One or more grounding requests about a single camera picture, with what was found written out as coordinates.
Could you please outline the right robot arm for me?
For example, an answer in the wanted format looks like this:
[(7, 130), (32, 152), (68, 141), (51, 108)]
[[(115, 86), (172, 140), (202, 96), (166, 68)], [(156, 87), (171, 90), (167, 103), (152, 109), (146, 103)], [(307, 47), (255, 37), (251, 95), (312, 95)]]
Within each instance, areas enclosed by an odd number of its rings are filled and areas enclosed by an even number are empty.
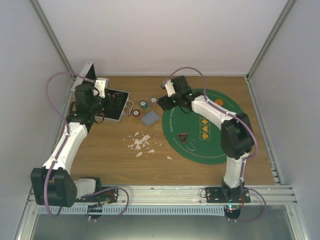
[(207, 82), (203, 92), (194, 91), (185, 76), (166, 79), (161, 88), (166, 95), (159, 98), (163, 111), (184, 107), (209, 120), (220, 130), (221, 149), (226, 155), (226, 170), (221, 181), (221, 196), (228, 203), (234, 202), (244, 192), (244, 170), (252, 148), (257, 148), (249, 116), (229, 111), (207, 96)]

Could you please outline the blue playing card deck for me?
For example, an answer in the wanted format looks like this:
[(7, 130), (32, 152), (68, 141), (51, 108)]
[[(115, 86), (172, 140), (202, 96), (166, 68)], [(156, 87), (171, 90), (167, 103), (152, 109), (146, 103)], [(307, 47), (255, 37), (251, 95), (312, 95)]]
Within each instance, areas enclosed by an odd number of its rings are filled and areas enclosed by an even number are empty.
[(141, 121), (146, 126), (151, 126), (152, 124), (154, 124), (159, 119), (160, 119), (160, 116), (154, 110), (151, 110), (141, 118)]

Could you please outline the blue ten chip stack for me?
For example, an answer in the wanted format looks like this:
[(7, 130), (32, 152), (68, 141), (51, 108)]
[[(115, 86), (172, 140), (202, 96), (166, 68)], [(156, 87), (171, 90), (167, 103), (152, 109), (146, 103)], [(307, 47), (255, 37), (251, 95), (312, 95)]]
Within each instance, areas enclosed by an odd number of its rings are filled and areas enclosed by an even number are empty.
[(158, 105), (158, 99), (157, 99), (156, 97), (152, 97), (152, 98), (150, 99), (150, 105), (151, 105), (152, 107), (156, 107), (156, 106)]

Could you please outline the aluminium poker case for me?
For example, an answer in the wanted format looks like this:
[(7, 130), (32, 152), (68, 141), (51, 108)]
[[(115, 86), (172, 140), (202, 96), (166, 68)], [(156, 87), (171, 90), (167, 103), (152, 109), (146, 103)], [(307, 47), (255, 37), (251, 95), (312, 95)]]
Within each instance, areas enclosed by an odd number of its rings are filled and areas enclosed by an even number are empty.
[(80, 92), (84, 89), (95, 87), (101, 90), (104, 86), (101, 111), (95, 115), (97, 123), (102, 121), (119, 123), (123, 116), (130, 116), (133, 111), (134, 103), (130, 100), (130, 93), (109, 88), (109, 81), (108, 78), (96, 77), (94, 63), (89, 61), (84, 65), (71, 87), (75, 100), (80, 101), (82, 97)]

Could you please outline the red triangle dealer button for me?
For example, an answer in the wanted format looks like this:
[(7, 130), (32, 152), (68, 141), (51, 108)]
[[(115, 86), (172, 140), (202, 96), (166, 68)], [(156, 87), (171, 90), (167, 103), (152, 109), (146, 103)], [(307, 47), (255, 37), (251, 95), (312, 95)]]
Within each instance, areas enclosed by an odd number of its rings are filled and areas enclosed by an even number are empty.
[(180, 133), (177, 135), (178, 139), (185, 144), (187, 142), (189, 134), (188, 133)]

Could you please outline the green fifty chip stack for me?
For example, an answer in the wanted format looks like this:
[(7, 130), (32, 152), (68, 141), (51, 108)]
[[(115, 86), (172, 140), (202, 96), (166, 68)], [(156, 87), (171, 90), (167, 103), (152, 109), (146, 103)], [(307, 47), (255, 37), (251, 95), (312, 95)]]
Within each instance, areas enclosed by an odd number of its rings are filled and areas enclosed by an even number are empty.
[(147, 109), (149, 107), (148, 103), (146, 101), (144, 101), (144, 100), (139, 103), (139, 106), (142, 109)]

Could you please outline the clear round button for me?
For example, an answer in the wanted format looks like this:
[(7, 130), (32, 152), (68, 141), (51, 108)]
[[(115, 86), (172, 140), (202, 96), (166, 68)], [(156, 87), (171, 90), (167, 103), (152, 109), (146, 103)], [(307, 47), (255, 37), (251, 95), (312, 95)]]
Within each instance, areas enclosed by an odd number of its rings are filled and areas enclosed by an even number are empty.
[(188, 140), (185, 146), (189, 151), (192, 151), (192, 152), (198, 149), (198, 143), (194, 139)]

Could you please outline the white debris pile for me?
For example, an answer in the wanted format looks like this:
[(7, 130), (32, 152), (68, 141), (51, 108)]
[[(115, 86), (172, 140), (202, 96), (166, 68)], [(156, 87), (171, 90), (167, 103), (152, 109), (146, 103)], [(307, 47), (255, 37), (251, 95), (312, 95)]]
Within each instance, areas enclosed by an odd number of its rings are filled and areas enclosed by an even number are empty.
[(170, 154), (170, 145), (163, 132), (137, 131), (134, 134), (121, 138), (125, 149), (129, 150), (134, 158), (151, 160), (169, 160), (174, 158)]

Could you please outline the red hundred chip stack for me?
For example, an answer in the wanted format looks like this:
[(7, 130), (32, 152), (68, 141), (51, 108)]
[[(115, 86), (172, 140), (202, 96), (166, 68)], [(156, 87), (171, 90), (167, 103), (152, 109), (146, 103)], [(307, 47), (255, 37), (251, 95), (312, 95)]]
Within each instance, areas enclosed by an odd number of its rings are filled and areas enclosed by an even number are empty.
[(140, 116), (140, 111), (138, 109), (135, 109), (133, 112), (132, 112), (132, 115), (134, 117), (139, 117)]

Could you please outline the orange big blind button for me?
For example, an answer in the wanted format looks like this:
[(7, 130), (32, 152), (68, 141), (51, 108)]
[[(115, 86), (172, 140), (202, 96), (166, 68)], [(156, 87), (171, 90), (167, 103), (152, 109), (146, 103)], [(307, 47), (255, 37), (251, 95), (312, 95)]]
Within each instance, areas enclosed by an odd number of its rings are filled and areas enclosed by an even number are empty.
[(223, 106), (223, 104), (224, 104), (224, 101), (220, 98), (216, 99), (214, 102), (219, 106)]

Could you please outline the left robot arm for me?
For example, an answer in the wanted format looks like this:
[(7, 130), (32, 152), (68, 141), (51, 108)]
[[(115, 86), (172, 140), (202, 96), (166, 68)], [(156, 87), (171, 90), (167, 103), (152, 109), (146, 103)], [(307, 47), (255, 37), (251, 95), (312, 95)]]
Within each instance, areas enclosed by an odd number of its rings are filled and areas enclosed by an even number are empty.
[(30, 174), (35, 201), (40, 206), (71, 207), (77, 199), (87, 197), (98, 202), (103, 197), (98, 177), (72, 180), (70, 171), (74, 158), (96, 116), (107, 106), (106, 79), (99, 78), (93, 85), (80, 84), (75, 88), (75, 110), (66, 117), (66, 125), (56, 148), (41, 168)]

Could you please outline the round green poker mat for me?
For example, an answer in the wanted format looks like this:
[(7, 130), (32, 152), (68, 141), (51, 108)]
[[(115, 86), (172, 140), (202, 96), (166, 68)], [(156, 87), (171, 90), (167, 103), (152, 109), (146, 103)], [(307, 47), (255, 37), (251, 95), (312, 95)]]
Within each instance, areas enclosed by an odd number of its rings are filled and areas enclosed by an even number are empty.
[[(196, 88), (193, 91), (203, 92)], [(226, 95), (207, 89), (210, 100), (223, 100), (223, 108), (236, 114), (243, 113), (241, 108)], [(166, 140), (181, 156), (200, 164), (221, 164), (227, 161), (227, 156), (221, 148), (221, 131), (205, 117), (191, 112), (185, 107), (174, 107), (163, 111), (162, 129)], [(177, 137), (178, 134), (188, 133), (188, 140), (196, 140), (198, 148), (190, 151)]]

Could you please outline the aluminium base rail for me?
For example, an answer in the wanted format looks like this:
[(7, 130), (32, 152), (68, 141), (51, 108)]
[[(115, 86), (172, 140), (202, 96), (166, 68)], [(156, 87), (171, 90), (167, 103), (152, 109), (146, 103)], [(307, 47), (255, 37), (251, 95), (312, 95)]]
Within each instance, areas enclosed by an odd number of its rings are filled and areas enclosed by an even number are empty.
[(223, 198), (217, 186), (129, 185), (106, 191), (98, 196), (77, 199), (71, 207), (51, 206), (52, 214), (89, 215), (204, 215), (227, 216), (246, 207), (297, 205), (290, 186), (248, 186), (233, 200)]

